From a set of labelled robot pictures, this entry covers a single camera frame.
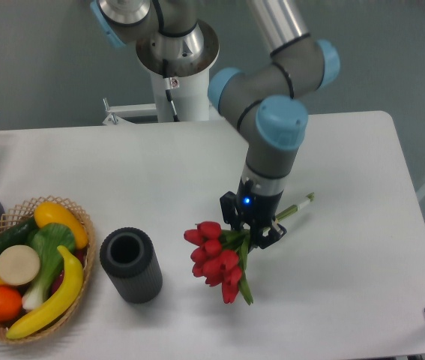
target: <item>red tulip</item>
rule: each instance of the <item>red tulip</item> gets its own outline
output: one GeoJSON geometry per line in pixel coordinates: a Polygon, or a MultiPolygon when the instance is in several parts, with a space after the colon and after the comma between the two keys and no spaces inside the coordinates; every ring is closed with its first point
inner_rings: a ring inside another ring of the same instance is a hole
{"type": "Polygon", "coordinates": [[[220,224],[213,221],[203,221],[197,225],[197,229],[207,239],[217,239],[222,233],[220,224]]]}
{"type": "Polygon", "coordinates": [[[225,304],[233,303],[237,294],[239,294],[239,286],[237,284],[235,286],[231,286],[226,283],[222,283],[222,299],[225,304]]]}
{"type": "Polygon", "coordinates": [[[219,285],[220,283],[222,283],[224,280],[222,274],[218,274],[215,276],[211,276],[211,277],[207,277],[205,279],[205,283],[207,285],[209,285],[210,287],[216,287],[217,285],[219,285]]]}
{"type": "Polygon", "coordinates": [[[194,264],[194,266],[192,267],[192,273],[196,278],[200,278],[201,276],[204,276],[202,265],[194,264]]]}
{"type": "Polygon", "coordinates": [[[204,243],[204,239],[197,229],[186,230],[184,232],[184,239],[197,246],[200,246],[204,243]]]}
{"type": "Polygon", "coordinates": [[[224,283],[230,286],[237,285],[242,278],[242,270],[234,266],[231,271],[224,274],[224,283]]]}
{"type": "Polygon", "coordinates": [[[230,272],[239,263],[239,256],[232,250],[224,250],[220,255],[220,268],[223,272],[230,272]]]}
{"type": "Polygon", "coordinates": [[[213,278],[214,276],[222,275],[220,270],[221,262],[219,257],[210,259],[204,263],[202,270],[206,278],[213,278]]]}
{"type": "Polygon", "coordinates": [[[190,255],[190,258],[196,264],[202,265],[203,263],[207,261],[207,253],[205,252],[205,250],[198,247],[192,252],[192,254],[190,255]]]}
{"type": "Polygon", "coordinates": [[[210,238],[202,246],[208,257],[218,257],[222,252],[222,245],[218,238],[210,238]]]}

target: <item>woven basket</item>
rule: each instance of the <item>woven basket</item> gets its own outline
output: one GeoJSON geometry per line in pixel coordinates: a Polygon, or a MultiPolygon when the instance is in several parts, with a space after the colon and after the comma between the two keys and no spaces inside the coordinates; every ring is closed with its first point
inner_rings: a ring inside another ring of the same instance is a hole
{"type": "Polygon", "coordinates": [[[0,233],[9,227],[12,227],[13,225],[25,220],[26,218],[33,216],[35,208],[45,201],[58,203],[69,209],[70,212],[72,212],[72,214],[77,218],[77,220],[79,220],[79,222],[84,226],[85,231],[87,232],[89,243],[85,257],[84,284],[82,285],[82,289],[80,290],[76,301],[67,309],[65,313],[63,313],[52,325],[49,325],[48,327],[35,332],[28,337],[24,337],[23,339],[19,340],[9,340],[5,337],[5,333],[7,332],[8,327],[0,324],[0,341],[6,344],[24,344],[31,341],[40,340],[64,325],[70,319],[70,316],[74,313],[74,311],[77,309],[77,306],[81,302],[91,275],[91,269],[94,264],[96,251],[94,227],[89,215],[87,215],[87,213],[79,205],[69,199],[48,196],[47,198],[40,197],[38,199],[30,199],[29,201],[25,201],[22,205],[16,205],[14,208],[9,209],[6,214],[1,216],[0,233]]]}

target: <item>cucumber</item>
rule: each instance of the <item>cucumber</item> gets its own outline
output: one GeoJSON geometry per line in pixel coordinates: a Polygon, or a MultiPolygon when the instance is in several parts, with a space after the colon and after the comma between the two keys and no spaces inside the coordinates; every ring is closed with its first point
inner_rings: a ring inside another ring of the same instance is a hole
{"type": "Polygon", "coordinates": [[[38,229],[34,216],[24,220],[4,232],[0,233],[0,255],[5,249],[14,245],[23,245],[27,241],[28,234],[38,229]]]}

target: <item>bok choy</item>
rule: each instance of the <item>bok choy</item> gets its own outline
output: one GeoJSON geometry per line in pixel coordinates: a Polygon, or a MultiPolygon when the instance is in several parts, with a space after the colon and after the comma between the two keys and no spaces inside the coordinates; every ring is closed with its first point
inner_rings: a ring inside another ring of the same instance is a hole
{"type": "Polygon", "coordinates": [[[63,259],[57,247],[64,245],[73,253],[76,245],[70,229],[59,223],[50,223],[40,229],[27,245],[37,252],[40,259],[39,274],[22,297],[22,307],[31,311],[49,298],[50,287],[63,269],[63,259]]]}

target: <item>yellow banana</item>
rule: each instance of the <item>yellow banana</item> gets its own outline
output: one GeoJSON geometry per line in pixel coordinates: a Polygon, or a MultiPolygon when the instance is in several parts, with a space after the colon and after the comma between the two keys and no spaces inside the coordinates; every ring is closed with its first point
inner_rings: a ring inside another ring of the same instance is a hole
{"type": "Polygon", "coordinates": [[[79,295],[84,282],[82,264],[65,246],[60,245],[57,250],[64,259],[64,280],[61,286],[40,307],[17,320],[7,331],[7,339],[25,338],[41,330],[61,316],[79,295]]]}

